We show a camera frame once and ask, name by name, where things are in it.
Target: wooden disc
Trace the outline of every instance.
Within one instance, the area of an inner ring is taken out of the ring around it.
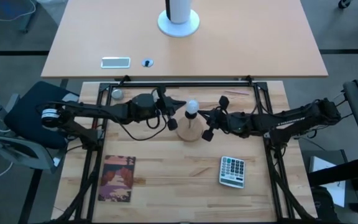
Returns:
[[[189,119],[182,117],[178,122],[177,134],[179,138],[186,142],[199,140],[203,135],[204,126],[198,118],[192,119],[189,128]]]

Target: floor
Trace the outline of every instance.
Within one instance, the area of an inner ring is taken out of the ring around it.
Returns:
[[[0,22],[0,50],[48,50],[62,17],[65,0],[40,0],[44,3],[34,17],[28,34],[18,31],[21,20]],[[353,0],[346,10],[337,8],[337,0],[301,0],[314,37],[320,49],[358,49],[358,0]],[[26,0],[0,0],[0,17],[7,18],[31,10]],[[292,108],[314,99],[333,99],[342,84],[358,78],[358,54],[323,55],[329,77],[324,79],[286,79],[284,81]],[[40,74],[46,57],[0,57],[0,100],[4,105],[12,93],[23,95]],[[59,85],[60,80],[46,80]],[[87,80],[70,80],[67,88],[79,93],[81,83]],[[347,104],[340,107],[342,114],[349,114]],[[338,125],[319,131],[313,141],[326,150],[343,149],[349,160],[358,159],[358,129],[351,116]],[[320,150],[305,140],[300,140],[301,150]],[[10,162],[0,157],[0,173]],[[32,171],[13,166],[0,178],[0,223],[17,223]],[[30,222],[44,222],[50,218],[57,191],[60,171],[55,175],[43,175]],[[342,222],[358,223],[354,214],[341,215]]]

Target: calculator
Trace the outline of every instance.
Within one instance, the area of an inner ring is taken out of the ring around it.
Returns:
[[[236,188],[244,188],[246,164],[241,159],[223,156],[219,183]]]

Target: white lamp base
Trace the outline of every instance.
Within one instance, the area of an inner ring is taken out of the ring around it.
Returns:
[[[190,19],[182,24],[174,24],[167,17],[167,11],[161,12],[158,17],[158,27],[160,30],[171,37],[187,37],[197,31],[200,26],[198,14],[191,10]]]

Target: desk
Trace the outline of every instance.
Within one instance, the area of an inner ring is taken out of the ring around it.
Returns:
[[[288,109],[282,82],[268,82],[275,112]],[[224,93],[224,90],[250,91],[250,96]],[[99,83],[84,83],[80,101],[96,103]],[[124,101],[150,88],[124,88]],[[218,105],[224,94],[230,100],[228,111],[250,113],[255,97],[249,87],[167,88],[166,95],[176,100],[196,99],[202,110]],[[184,116],[185,108],[175,118]],[[77,118],[90,127],[92,119]],[[137,138],[152,135],[144,123],[126,128]],[[79,145],[73,142],[69,148]],[[52,218],[57,218],[71,203],[80,188],[86,152],[70,151],[64,162]],[[136,156],[134,186],[130,203],[96,200],[93,222],[274,222],[276,220],[266,155],[261,137],[241,139],[215,131],[212,142],[184,143],[174,131],[163,131],[145,142],[133,141],[119,125],[108,123],[105,155]],[[246,186],[234,189],[218,182],[221,156],[238,157],[246,162]],[[306,211],[316,216],[303,159],[297,141],[288,143],[284,157],[290,190]],[[89,196],[85,198],[86,214]],[[283,213],[285,202],[282,200]]]
[[[158,29],[163,0],[69,1],[43,78],[326,77],[299,0],[194,0],[201,24],[178,39]],[[101,69],[130,57],[129,69]],[[145,58],[154,65],[142,66]]]

